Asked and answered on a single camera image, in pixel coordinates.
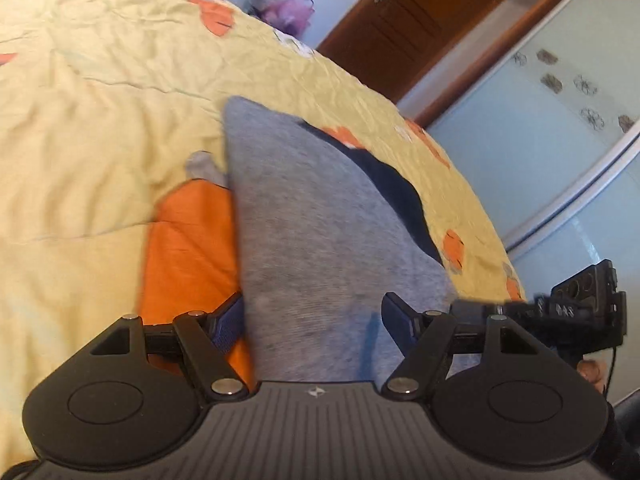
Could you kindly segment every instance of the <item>silver rivet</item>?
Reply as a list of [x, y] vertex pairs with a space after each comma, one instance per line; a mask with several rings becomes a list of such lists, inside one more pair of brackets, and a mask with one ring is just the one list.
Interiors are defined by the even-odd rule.
[[394, 377], [386, 384], [386, 387], [395, 394], [412, 394], [420, 387], [420, 384], [409, 377]]
[[220, 395], [235, 395], [240, 392], [243, 387], [238, 379], [232, 378], [218, 379], [211, 385], [211, 389]]

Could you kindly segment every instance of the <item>bedspread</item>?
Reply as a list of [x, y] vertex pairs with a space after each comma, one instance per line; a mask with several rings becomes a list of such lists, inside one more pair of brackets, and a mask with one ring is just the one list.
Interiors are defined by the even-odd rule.
[[[189, 179], [185, 162], [209, 152], [225, 171], [231, 95], [396, 168], [461, 296], [521, 294], [478, 199], [428, 134], [230, 4], [3, 0], [0, 23], [0, 470], [33, 453], [20, 423], [33, 386], [138, 308], [158, 206]], [[223, 267], [234, 258], [232, 244], [218, 254]], [[228, 290], [238, 286], [217, 271]]]

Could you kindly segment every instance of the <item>door frame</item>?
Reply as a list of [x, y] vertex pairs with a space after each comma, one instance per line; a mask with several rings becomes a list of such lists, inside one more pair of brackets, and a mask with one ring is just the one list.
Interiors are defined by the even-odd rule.
[[[357, 3], [351, 7], [349, 12], [340, 20], [340, 22], [332, 29], [324, 40], [320, 43], [316, 49], [320, 54], [326, 56], [326, 53], [330, 53], [336, 43], [338, 43], [344, 34], [358, 23], [361, 13], [366, 10], [370, 3], [374, 0], [358, 0]], [[414, 76], [412, 76], [405, 85], [402, 86], [399, 92], [398, 100], [402, 98], [411, 88], [413, 88], [423, 76], [431, 70], [443, 57], [445, 57], [450, 50], [452, 50], [459, 42], [464, 38], [478, 23], [487, 17], [487, 15], [495, 9], [504, 0], [493, 0], [482, 12], [476, 16], [471, 22], [467, 23], [465, 27], [457, 32], [446, 44], [436, 53], [433, 57], [418, 70]]]
[[457, 79], [452, 81], [436, 100], [427, 105], [414, 119], [428, 128], [452, 106], [471, 94], [501, 65], [504, 57], [532, 30], [551, 18], [552, 11], [563, 0], [539, 0], [511, 28], [505, 31], [478, 60], [472, 63]]

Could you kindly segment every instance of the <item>wooden door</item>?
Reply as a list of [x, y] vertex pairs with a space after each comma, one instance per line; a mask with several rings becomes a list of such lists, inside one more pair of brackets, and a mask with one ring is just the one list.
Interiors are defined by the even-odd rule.
[[398, 101], [501, 0], [360, 0], [318, 51]]

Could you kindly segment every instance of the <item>black cable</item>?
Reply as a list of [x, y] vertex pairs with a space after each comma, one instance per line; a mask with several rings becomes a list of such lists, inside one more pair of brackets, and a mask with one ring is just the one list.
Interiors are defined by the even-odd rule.
[[27, 462], [21, 462], [19, 464], [14, 465], [4, 473], [0, 480], [15, 480], [22, 475], [31, 472], [40, 464], [40, 460], [29, 460]]
[[616, 355], [618, 353], [618, 347], [613, 347], [613, 357], [611, 358], [611, 368], [609, 369], [609, 377], [607, 378], [607, 386], [604, 388], [604, 398], [609, 395], [609, 387], [611, 386], [611, 378], [613, 377], [613, 368], [616, 367]]

